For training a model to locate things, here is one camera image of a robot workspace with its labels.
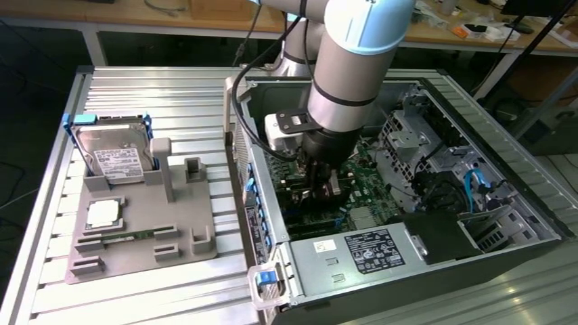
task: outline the orange object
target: orange object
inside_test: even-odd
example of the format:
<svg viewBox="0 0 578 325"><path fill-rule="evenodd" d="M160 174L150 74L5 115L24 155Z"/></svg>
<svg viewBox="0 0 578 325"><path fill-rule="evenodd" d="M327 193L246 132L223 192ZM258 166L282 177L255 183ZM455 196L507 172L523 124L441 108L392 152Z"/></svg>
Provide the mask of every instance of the orange object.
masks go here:
<svg viewBox="0 0 578 325"><path fill-rule="evenodd" d="M466 38L467 37L467 35L469 35L469 33L465 31L465 29L462 28L462 26L455 26L453 29L451 29L451 32L458 36L458 37L461 37L461 38Z"/></svg>
<svg viewBox="0 0 578 325"><path fill-rule="evenodd" d="M255 4L247 0L190 0L191 15L200 20L251 20Z"/></svg>

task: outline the metal workbench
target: metal workbench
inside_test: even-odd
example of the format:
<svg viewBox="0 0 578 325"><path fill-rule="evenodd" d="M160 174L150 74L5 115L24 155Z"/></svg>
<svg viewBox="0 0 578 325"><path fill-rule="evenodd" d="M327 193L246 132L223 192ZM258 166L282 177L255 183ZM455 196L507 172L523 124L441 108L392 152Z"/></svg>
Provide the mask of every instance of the metal workbench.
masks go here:
<svg viewBox="0 0 578 325"><path fill-rule="evenodd" d="M76 76L65 107L69 114L147 111L155 137L168 136L174 141L170 163L182 163L187 156L202 158L211 180L218 258L81 284L64 283L85 167L60 130L0 324L258 324L222 140L224 78L234 73L230 68L96 68ZM534 158L513 139L499 136L499 126L474 109L455 82L434 70L391 70L388 77L426 77L433 82L578 232L578 201L555 187L546 170L529 164ZM569 242L491 282L350 324L577 324L577 274L578 246Z"/></svg>

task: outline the white sticker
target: white sticker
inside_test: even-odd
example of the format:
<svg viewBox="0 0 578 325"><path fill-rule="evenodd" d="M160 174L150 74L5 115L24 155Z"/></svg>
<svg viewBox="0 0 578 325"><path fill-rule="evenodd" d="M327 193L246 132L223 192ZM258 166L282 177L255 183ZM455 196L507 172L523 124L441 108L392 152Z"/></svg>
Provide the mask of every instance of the white sticker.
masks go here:
<svg viewBox="0 0 578 325"><path fill-rule="evenodd" d="M136 148L93 152L103 175L108 179L143 177L143 166Z"/></svg>
<svg viewBox="0 0 578 325"><path fill-rule="evenodd" d="M332 239L323 240L322 242L314 242L314 247L318 253L336 250L335 241Z"/></svg>

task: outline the table leg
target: table leg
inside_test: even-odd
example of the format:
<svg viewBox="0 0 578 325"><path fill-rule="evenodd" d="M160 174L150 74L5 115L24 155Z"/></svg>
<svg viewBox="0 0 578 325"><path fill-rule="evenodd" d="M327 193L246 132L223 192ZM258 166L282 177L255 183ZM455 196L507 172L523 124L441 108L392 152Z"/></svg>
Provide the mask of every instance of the table leg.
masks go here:
<svg viewBox="0 0 578 325"><path fill-rule="evenodd" d="M87 24L83 26L81 31L84 42L87 44L88 55L91 56L93 66L107 66L107 55L104 54L104 49L101 48L99 29L96 24Z"/></svg>
<svg viewBox="0 0 578 325"><path fill-rule="evenodd" d="M475 100L486 97L487 93L494 88L495 84L498 83L498 80L505 75L507 68L513 65L519 55L521 55L521 51L514 51L513 53L506 54L506 56L502 58L502 60L498 63L498 66L495 66L495 69L490 73L490 76L487 77L485 83L479 87L477 94L474 95Z"/></svg>

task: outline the hard drive label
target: hard drive label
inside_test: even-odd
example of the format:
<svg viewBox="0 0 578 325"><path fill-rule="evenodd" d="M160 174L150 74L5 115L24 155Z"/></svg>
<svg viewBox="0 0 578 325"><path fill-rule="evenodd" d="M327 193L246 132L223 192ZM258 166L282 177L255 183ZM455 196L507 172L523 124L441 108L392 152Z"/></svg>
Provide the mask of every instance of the hard drive label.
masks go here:
<svg viewBox="0 0 578 325"><path fill-rule="evenodd" d="M96 150L93 152L103 175L108 179L143 177L143 166L136 148Z"/></svg>
<svg viewBox="0 0 578 325"><path fill-rule="evenodd" d="M344 242L362 274L406 264L387 229L346 236Z"/></svg>

